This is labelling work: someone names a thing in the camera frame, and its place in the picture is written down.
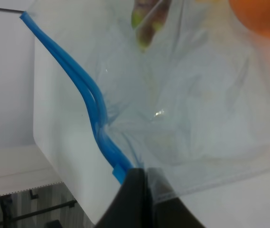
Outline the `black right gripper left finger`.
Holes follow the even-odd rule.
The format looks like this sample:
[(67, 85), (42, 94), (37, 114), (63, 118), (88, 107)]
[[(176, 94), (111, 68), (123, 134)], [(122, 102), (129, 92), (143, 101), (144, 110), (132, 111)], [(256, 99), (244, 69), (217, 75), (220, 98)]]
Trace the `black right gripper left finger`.
[(97, 228), (152, 228), (152, 205), (143, 169), (130, 169)]

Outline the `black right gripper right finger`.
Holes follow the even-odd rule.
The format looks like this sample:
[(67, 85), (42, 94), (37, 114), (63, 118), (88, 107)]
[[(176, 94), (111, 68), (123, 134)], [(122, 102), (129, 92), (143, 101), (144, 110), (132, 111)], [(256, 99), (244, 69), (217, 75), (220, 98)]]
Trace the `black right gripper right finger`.
[(177, 196), (161, 169), (147, 169), (147, 181), (151, 197), (151, 223), (154, 228), (204, 227)]

